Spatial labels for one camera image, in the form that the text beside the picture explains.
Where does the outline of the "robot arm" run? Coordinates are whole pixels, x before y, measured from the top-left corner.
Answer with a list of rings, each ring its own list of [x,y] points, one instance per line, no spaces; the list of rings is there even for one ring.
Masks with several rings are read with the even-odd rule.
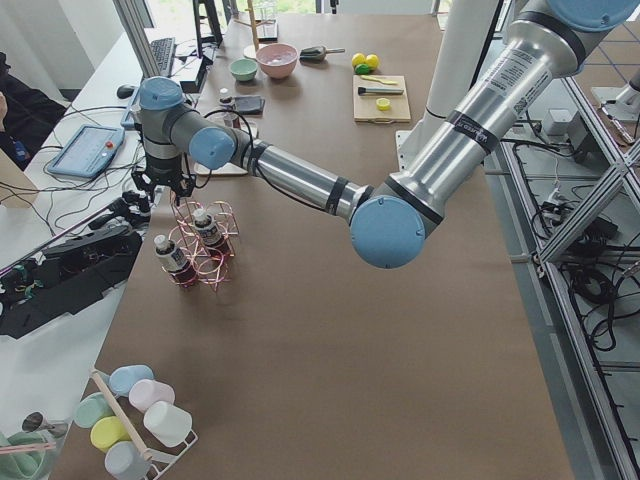
[[[515,17],[498,58],[447,115],[404,170],[377,187],[358,186],[243,130],[213,123],[165,77],[139,88],[146,168],[139,188],[169,186],[184,197],[182,159],[210,170],[232,163],[312,209],[344,218],[367,263],[397,268],[412,261],[443,221],[446,201],[492,153],[520,115],[555,79],[576,74],[633,1],[530,1]]]

